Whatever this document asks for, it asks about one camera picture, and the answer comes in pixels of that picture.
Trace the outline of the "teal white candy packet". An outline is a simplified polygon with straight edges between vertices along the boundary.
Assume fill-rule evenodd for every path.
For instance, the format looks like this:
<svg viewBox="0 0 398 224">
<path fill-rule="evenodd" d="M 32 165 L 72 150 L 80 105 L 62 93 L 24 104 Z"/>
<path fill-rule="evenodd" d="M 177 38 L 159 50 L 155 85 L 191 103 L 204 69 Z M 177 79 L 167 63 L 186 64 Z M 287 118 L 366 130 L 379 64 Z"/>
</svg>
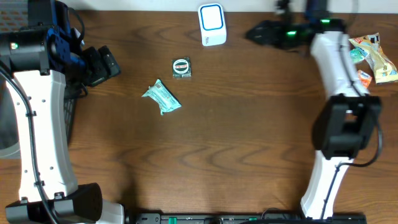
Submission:
<svg viewBox="0 0 398 224">
<path fill-rule="evenodd" d="M 354 64 L 362 62 L 368 55 L 368 53 L 360 47 L 355 47 L 350 50 L 349 54 Z"/>
</svg>

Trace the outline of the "dark green round-logo packet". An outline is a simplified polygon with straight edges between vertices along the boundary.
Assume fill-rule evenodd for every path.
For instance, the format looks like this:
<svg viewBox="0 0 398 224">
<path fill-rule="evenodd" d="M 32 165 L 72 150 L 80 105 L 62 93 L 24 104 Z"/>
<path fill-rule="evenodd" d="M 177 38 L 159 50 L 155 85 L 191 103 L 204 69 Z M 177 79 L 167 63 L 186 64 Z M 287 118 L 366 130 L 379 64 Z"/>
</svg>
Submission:
<svg viewBox="0 0 398 224">
<path fill-rule="evenodd" d="M 192 68 L 188 57 L 172 60 L 172 75 L 174 78 L 190 78 Z"/>
</svg>

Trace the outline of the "small orange box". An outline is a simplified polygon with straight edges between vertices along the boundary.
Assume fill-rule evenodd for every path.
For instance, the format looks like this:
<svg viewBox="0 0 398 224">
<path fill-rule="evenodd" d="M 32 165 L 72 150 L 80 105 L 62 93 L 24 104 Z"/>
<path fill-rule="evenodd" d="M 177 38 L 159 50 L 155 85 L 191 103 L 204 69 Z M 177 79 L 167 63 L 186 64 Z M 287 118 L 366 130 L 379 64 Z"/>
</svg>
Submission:
<svg viewBox="0 0 398 224">
<path fill-rule="evenodd" d="M 372 76 L 362 70 L 358 70 L 358 77 L 365 88 L 368 88 L 373 80 Z"/>
</svg>

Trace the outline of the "yellow snack bag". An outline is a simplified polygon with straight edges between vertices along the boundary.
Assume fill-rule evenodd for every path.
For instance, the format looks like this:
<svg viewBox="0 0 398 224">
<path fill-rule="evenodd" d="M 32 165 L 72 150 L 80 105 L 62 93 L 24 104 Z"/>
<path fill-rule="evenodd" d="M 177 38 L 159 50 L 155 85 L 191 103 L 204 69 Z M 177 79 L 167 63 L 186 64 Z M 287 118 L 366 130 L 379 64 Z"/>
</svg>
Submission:
<svg viewBox="0 0 398 224">
<path fill-rule="evenodd" d="M 379 33 L 349 39 L 371 67 L 376 84 L 397 82 L 397 67 L 384 54 Z"/>
</svg>

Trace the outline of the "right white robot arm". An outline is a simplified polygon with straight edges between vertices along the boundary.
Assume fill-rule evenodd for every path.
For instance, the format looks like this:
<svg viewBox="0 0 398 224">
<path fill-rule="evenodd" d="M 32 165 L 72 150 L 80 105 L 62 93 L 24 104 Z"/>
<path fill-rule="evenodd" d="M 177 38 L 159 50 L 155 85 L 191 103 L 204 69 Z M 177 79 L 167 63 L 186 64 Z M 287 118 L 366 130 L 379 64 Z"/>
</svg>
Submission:
<svg viewBox="0 0 398 224">
<path fill-rule="evenodd" d="M 350 57 L 347 23 L 332 18 L 327 1 L 307 1 L 305 22 L 296 23 L 289 1 L 277 1 L 278 21 L 262 21 L 246 32 L 259 45 L 295 51 L 308 46 L 325 89 L 326 103 L 312 126 L 315 162 L 300 213 L 284 223 L 348 223 L 334 203 L 350 167 L 368 167 L 383 149 L 381 99 L 363 86 Z"/>
</svg>

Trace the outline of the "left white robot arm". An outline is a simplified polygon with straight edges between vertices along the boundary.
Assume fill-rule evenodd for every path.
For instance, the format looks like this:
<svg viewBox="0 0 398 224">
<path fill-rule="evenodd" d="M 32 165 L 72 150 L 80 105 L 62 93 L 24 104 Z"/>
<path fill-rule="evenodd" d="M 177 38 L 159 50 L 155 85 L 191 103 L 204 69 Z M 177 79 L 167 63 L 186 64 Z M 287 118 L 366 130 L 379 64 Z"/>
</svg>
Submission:
<svg viewBox="0 0 398 224">
<path fill-rule="evenodd" d="M 107 46 L 84 48 L 61 1 L 29 1 L 25 27 L 1 35 L 1 76 L 16 112 L 21 155 L 19 198 L 9 223 L 117 223 L 126 208 L 105 200 L 97 183 L 80 185 L 70 162 L 64 102 L 120 74 Z"/>
</svg>

